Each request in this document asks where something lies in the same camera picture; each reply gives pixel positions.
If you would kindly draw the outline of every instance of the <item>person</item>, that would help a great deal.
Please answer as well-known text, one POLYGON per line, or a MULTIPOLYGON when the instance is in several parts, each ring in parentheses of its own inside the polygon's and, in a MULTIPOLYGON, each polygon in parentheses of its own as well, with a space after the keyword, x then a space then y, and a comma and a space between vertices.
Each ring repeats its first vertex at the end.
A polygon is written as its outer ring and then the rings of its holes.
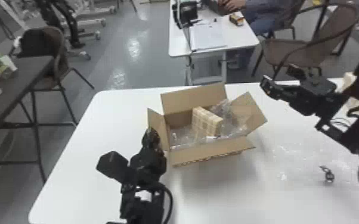
POLYGON ((71 37, 70 44, 72 48, 82 48, 85 46, 84 43, 79 41, 79 31, 78 24, 75 18, 72 16, 74 9, 70 7, 67 1, 65 0, 35 0, 36 4, 41 10, 41 16, 43 20, 45 20, 48 26, 54 26, 59 28, 62 32, 64 32, 64 28, 62 27, 60 20, 54 13, 51 8, 51 4, 55 6, 55 8, 62 13, 64 18, 67 20, 68 27, 70 29, 71 37))
MULTIPOLYGON (((268 33, 276 25, 276 18, 289 8, 295 0, 218 0, 227 11, 241 10, 250 28, 258 36, 268 33)), ((243 69, 249 64, 253 48, 238 50, 238 66, 229 69, 243 69)))

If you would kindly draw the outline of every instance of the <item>jeans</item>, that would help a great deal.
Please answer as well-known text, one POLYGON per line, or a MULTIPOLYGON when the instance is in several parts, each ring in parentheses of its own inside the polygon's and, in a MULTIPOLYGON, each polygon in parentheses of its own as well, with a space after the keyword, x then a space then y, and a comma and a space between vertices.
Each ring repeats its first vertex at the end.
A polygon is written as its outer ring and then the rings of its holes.
MULTIPOLYGON (((249 23, 250 28, 257 36, 268 33, 274 27, 274 15, 262 15, 253 8, 246 8, 241 12, 247 23, 249 23)), ((254 48, 238 50, 240 67, 247 67, 254 50, 254 48)))

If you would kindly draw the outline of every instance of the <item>wooden block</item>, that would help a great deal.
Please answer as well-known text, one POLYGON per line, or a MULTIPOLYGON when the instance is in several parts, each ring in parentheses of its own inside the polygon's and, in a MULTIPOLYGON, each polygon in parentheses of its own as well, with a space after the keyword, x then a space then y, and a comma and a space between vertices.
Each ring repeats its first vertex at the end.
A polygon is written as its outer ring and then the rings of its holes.
POLYGON ((196 107, 192 109, 192 129, 196 133, 203 132, 207 136, 218 136, 222 125, 222 118, 214 113, 196 107))

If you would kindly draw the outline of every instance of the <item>person's hand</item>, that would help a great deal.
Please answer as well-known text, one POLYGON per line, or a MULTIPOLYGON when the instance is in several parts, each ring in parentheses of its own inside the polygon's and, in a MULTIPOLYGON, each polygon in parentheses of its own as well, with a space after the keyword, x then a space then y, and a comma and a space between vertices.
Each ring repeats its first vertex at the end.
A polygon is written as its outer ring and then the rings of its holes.
POLYGON ((218 5, 224 6, 227 11, 241 9, 246 5, 245 0, 218 0, 218 5))

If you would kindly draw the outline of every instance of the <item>notebook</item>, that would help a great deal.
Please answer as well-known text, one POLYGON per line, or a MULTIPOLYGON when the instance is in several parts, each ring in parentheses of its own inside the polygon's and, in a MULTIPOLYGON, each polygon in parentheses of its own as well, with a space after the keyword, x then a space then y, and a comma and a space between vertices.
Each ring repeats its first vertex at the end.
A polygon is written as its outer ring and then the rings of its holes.
POLYGON ((192 51, 200 51, 227 46, 224 42, 220 23, 191 26, 190 45, 192 51))

